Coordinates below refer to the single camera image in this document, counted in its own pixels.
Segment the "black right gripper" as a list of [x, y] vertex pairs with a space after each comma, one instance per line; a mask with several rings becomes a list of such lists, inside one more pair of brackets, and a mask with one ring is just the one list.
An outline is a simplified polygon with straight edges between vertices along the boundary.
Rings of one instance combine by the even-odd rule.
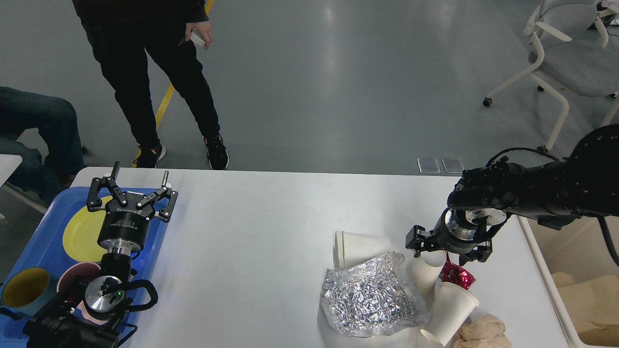
[[458, 264], [471, 261], [486, 262], [493, 252], [492, 240], [480, 242], [484, 233], [484, 218], [477, 217], [470, 222], [466, 211], [446, 208], [435, 227], [427, 231], [421, 225], [414, 225], [405, 237], [405, 248], [413, 250], [414, 258], [423, 251], [447, 251], [460, 255]]

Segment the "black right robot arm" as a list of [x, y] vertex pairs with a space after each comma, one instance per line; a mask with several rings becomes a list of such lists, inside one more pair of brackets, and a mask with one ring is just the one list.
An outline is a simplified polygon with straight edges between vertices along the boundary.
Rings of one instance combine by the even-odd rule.
[[512, 163], [506, 151], [486, 166], [464, 170], [447, 198], [447, 208], [435, 227], [413, 226], [405, 247], [415, 251], [443, 250], [459, 255], [464, 266], [485, 262], [492, 239], [513, 215], [536, 220], [559, 231], [577, 218], [597, 218], [614, 262], [618, 253], [605, 221], [619, 213], [619, 127], [607, 125], [579, 141], [564, 159], [553, 157], [539, 167]]

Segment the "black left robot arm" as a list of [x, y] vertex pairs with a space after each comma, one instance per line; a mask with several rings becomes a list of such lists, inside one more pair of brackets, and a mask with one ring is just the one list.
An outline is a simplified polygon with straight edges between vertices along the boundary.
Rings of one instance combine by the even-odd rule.
[[117, 348], [137, 331], [126, 317], [157, 303], [149, 277], [178, 192], [168, 172], [151, 192], [118, 187], [118, 172], [115, 163], [110, 174], [93, 178], [85, 200], [86, 216], [102, 218], [95, 240], [86, 242], [103, 252], [100, 270], [93, 280], [76, 275], [44, 302], [25, 324], [27, 347]]

